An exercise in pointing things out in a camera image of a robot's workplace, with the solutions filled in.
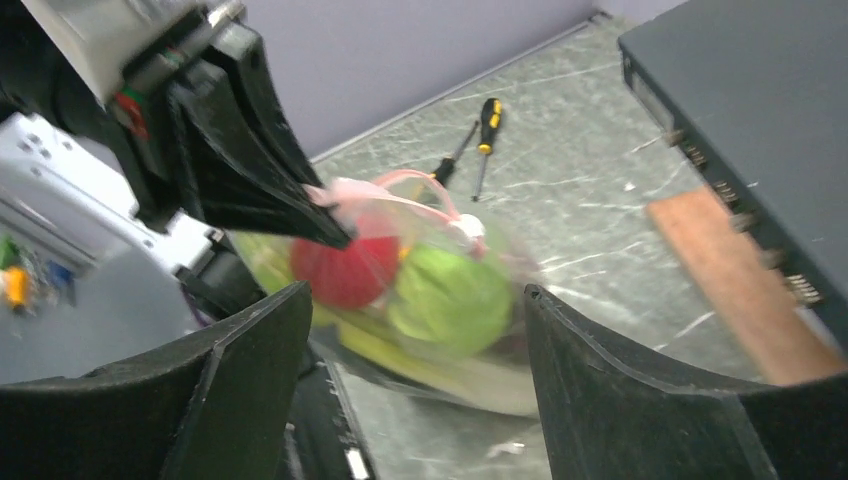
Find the countertop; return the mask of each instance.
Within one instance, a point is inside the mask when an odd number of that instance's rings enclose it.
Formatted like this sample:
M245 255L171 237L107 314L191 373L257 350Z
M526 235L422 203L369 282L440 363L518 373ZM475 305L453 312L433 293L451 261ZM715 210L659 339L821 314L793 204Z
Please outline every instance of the countertop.
M481 205L524 233L547 288L671 357L759 379L644 213L700 179L624 87L616 38L625 30L596 20L362 138L318 171L325 179L429 171L497 96L504 124ZM469 150L454 195L470 197L477 166ZM409 398L350 375L345 384L381 478L550 478L536 421Z

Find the brown wooden plank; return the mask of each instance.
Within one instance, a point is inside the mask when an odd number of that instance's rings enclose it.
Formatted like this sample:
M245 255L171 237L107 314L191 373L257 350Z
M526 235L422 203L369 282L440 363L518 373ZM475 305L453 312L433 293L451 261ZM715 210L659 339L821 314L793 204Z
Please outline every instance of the brown wooden plank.
M807 327L780 275L759 263L759 249L734 232L706 187L659 200L648 215L766 379L788 385L846 369Z

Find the mesh bag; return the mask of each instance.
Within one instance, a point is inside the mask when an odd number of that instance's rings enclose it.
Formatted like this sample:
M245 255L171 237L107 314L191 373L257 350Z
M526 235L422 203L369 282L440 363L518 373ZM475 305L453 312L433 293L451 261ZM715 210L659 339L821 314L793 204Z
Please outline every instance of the mesh bag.
M310 282L325 358L404 393L536 414L521 301L540 269L514 236L414 170L306 188L354 232L345 250L230 235L268 293Z

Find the red fruit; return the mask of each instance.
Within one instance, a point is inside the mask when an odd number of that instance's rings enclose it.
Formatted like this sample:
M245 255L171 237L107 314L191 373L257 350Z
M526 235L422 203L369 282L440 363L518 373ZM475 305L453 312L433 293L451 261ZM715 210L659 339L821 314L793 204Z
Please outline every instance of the red fruit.
M297 239L291 250L291 269L298 280L311 284L318 302L358 309L373 302L394 281L400 264L397 237L359 238L344 250Z

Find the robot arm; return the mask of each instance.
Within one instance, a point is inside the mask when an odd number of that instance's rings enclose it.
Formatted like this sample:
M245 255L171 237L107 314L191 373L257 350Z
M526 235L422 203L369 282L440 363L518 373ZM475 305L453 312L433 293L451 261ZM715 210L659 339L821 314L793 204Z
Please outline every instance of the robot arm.
M0 120L35 113L116 155L136 217L164 233L182 210L210 226L344 247L349 233L289 127L244 7L12 0L0 7Z

